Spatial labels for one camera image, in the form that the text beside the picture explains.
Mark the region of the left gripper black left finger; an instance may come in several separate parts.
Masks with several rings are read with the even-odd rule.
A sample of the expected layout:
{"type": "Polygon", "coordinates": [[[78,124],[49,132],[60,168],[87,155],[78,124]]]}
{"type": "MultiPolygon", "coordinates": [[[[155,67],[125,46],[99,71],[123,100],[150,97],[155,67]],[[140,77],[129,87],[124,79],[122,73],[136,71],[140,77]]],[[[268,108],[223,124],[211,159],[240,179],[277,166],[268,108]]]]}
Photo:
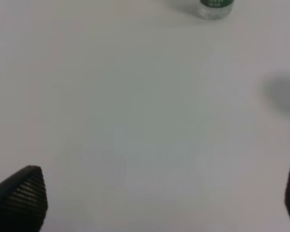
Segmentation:
{"type": "Polygon", "coordinates": [[[41,167],[26,166],[0,183],[0,232],[39,232],[47,210],[41,167]]]}

